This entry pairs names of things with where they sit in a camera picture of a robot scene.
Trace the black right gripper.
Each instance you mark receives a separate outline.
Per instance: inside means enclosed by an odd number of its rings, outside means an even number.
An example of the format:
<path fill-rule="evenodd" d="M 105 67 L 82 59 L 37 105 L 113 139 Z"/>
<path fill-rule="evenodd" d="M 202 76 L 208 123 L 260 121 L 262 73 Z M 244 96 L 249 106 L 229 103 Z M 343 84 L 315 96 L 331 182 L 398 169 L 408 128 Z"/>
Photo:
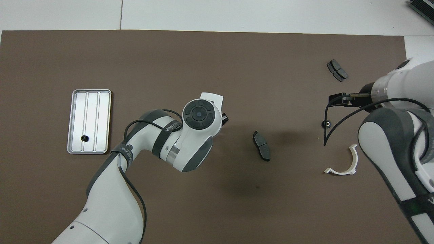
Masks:
<path fill-rule="evenodd" d="M 365 97 L 352 97 L 352 100 L 348 101 L 346 100 L 347 97 L 349 97 L 349 94 L 347 93 L 336 93 L 333 95 L 330 95 L 328 97 L 329 107 L 336 107 L 336 106 L 343 106 L 343 107 L 364 107 L 371 103 L 373 103 L 373 100 L 371 98 L 371 91 L 373 88 L 374 83 L 371 82 L 369 84 L 366 84 L 361 88 L 361 90 L 357 93 L 352 93 L 352 95 L 356 94 L 368 94 L 368 96 Z"/>

